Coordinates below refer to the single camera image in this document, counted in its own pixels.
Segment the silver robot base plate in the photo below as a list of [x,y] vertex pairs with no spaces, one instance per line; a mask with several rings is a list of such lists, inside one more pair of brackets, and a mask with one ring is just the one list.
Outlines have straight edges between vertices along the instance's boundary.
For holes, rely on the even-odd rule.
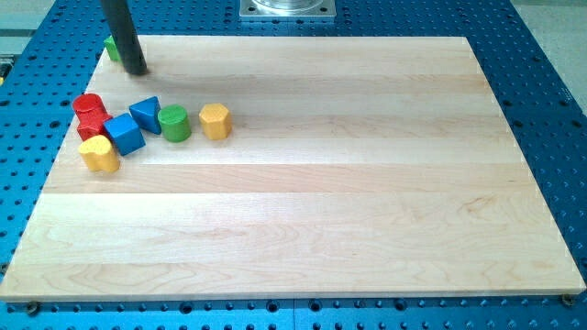
[[335,0],[240,0],[241,17],[335,17]]

